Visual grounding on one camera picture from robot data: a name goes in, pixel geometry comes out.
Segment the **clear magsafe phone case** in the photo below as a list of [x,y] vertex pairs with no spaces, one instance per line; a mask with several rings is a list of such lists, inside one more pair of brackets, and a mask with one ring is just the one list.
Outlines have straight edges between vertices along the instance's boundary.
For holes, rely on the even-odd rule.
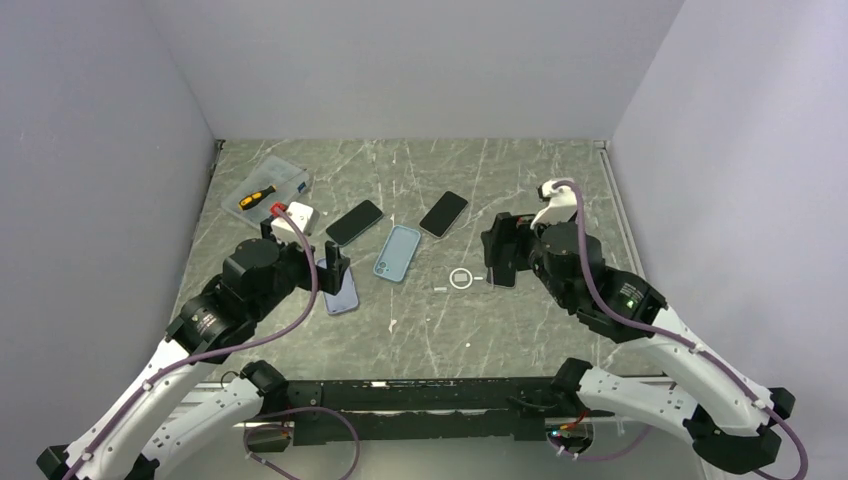
[[469,266],[439,266],[430,273],[427,290],[437,294],[489,294],[494,287],[489,284],[487,271]]

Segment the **silver black phone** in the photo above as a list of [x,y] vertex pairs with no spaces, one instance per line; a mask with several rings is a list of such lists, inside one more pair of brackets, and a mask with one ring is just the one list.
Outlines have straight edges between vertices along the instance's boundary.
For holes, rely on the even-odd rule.
[[516,270],[509,266],[495,266],[487,271],[486,282],[494,287],[514,288],[516,286]]

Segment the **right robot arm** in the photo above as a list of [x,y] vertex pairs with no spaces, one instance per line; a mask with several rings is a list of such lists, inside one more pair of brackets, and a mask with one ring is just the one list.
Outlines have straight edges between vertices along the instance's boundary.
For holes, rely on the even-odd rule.
[[677,385],[661,390],[569,358],[551,382],[557,411],[630,417],[677,436],[732,474],[760,473],[775,462],[781,438],[774,428],[791,415],[794,396],[729,367],[646,280],[607,265],[600,241],[575,219],[532,226],[528,215],[500,213],[481,241],[492,273],[532,272],[560,308],[590,331],[642,351]]

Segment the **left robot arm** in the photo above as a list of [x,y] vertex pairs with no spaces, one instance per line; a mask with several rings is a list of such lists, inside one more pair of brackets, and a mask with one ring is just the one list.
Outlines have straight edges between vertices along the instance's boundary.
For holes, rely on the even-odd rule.
[[38,468],[48,479],[164,479],[238,423],[315,410],[322,395],[313,385],[290,388],[275,367],[254,361],[211,398],[172,415],[294,289],[336,294],[350,281],[350,260],[336,244],[326,243],[325,261],[315,266],[311,252],[294,243],[239,244],[221,274],[184,304],[119,400],[77,440],[46,448]]

